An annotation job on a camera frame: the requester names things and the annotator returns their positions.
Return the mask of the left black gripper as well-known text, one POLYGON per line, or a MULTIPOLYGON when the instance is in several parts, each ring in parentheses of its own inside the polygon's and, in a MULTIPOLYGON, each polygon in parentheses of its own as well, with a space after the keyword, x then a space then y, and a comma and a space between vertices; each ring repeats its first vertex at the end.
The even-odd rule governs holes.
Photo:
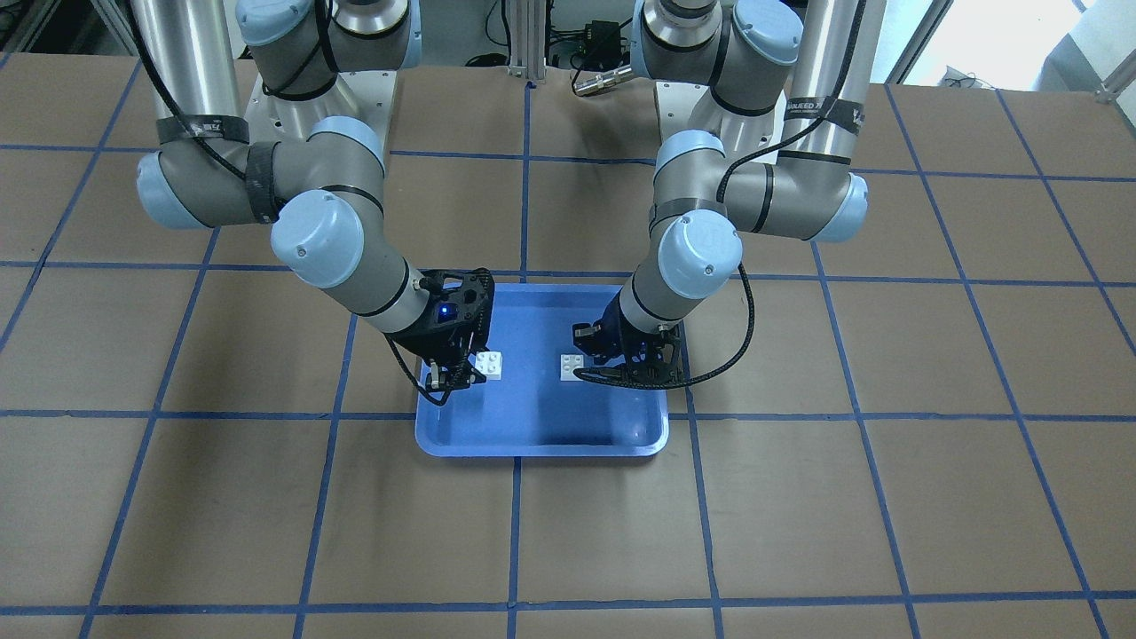
POLYGON ((616 297, 596 322, 573 324, 573 345, 595 363, 573 370, 573 376, 633 390, 677 389, 686 383, 677 358, 680 343, 676 327, 660 333, 634 327, 616 297))

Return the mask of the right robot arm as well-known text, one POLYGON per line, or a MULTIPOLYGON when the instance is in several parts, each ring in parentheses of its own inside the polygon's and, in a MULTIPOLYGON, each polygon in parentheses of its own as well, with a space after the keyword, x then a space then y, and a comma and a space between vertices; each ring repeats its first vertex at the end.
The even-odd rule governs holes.
POLYGON ((332 97, 357 70, 421 59, 415 1, 240 1, 235 17, 265 98, 314 106, 300 138, 254 140, 240 113, 219 1, 130 1, 131 39, 159 101, 159 148, 137 164, 137 198, 167 229, 269 227, 303 280, 421 357, 417 387, 441 405, 486 381, 494 282, 485 268, 419 271, 384 234, 385 143, 332 97))

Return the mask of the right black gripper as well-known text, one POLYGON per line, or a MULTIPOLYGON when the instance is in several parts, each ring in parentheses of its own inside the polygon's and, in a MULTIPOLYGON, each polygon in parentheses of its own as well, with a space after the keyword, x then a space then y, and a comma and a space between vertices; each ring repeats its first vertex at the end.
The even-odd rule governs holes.
POLYGON ((467 272, 427 269, 423 272, 423 290, 429 294, 419 320, 394 335, 387 343, 406 376, 415 384, 415 375, 406 366, 398 346, 421 357, 429 365, 425 385, 418 391, 450 392, 488 381, 469 356, 487 351, 493 309, 494 279, 486 268, 467 272))

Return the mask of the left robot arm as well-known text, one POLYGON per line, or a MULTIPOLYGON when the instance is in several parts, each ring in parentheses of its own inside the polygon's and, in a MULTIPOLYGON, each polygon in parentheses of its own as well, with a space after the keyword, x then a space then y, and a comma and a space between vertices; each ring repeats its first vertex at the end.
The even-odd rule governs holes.
POLYGON ((670 390, 678 324, 743 274, 743 233, 847 241, 868 210, 849 169, 864 125, 883 1, 640 1, 630 65, 642 78, 705 86, 694 125, 655 157, 649 251, 600 320, 573 327, 584 382, 670 390))

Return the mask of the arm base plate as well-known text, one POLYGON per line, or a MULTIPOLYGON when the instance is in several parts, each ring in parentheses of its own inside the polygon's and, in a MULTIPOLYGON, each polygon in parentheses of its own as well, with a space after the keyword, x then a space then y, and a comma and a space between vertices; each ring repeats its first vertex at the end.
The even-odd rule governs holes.
POLYGON ((786 138, 782 116, 787 106, 783 82, 772 84, 769 106, 758 114, 730 113, 705 85, 659 82, 655 102, 662 143, 652 183, 658 196, 694 193, 717 204, 770 194, 804 200, 826 185, 822 161, 793 158, 776 149, 786 138))
POLYGON ((264 92, 264 77, 257 75, 243 113, 250 130, 250 142, 279 142, 287 161, 298 171, 316 171, 329 177, 346 177, 357 143, 333 143, 329 150, 311 150, 304 141, 317 122, 329 116, 349 116, 361 121, 377 138, 378 161, 387 171, 389 133, 398 88, 394 70, 360 70, 341 73, 328 93, 309 101, 286 101, 264 92))

